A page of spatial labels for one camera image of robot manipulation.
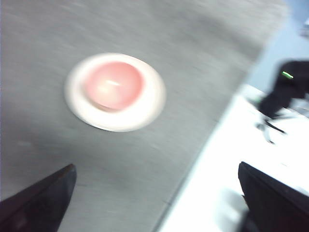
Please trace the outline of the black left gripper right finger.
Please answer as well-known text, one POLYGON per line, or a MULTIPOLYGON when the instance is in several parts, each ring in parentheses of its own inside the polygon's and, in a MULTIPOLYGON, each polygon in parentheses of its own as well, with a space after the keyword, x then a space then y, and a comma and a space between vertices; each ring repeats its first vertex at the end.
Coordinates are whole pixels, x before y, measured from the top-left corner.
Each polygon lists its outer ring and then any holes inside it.
POLYGON ((241 162, 238 178, 257 232, 307 232, 309 197, 241 162))

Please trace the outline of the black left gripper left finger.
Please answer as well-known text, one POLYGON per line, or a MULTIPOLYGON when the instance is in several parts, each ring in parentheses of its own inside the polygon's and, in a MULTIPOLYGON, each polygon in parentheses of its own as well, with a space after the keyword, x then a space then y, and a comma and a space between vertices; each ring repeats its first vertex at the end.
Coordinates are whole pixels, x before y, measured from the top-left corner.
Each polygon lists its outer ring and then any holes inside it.
POLYGON ((77 178, 70 164, 0 202, 2 232, 56 232, 77 178))

